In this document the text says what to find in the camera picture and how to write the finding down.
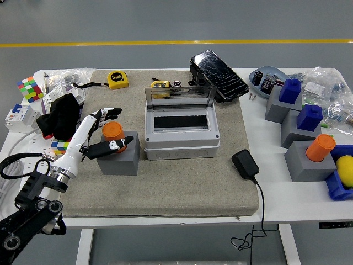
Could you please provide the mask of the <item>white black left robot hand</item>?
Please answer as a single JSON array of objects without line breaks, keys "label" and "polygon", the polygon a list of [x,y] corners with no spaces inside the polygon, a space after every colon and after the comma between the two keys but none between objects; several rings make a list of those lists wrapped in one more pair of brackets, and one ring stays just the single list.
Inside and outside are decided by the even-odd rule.
[{"label": "white black left robot hand", "polygon": [[133,136],[127,136],[119,140],[89,145],[93,132],[98,130],[103,122],[116,119],[121,112],[121,108],[103,108],[87,115],[74,133],[65,154],[51,166],[50,176],[65,176],[73,179],[77,176],[79,163],[84,157],[92,160],[111,155],[132,142]]}]

